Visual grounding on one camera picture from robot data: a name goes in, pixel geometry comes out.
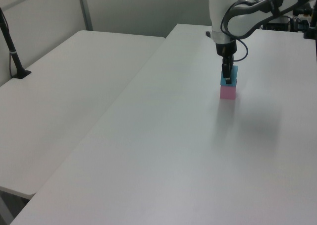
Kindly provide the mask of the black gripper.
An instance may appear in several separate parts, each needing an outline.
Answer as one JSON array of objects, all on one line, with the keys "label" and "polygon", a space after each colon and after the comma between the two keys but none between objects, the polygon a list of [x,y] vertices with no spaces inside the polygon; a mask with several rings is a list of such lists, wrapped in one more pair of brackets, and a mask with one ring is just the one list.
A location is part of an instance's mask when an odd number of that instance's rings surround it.
[{"label": "black gripper", "polygon": [[215,44],[216,52],[222,59],[222,79],[221,82],[230,85],[232,83],[232,66],[234,65],[234,54],[237,52],[236,42],[226,44]]}]

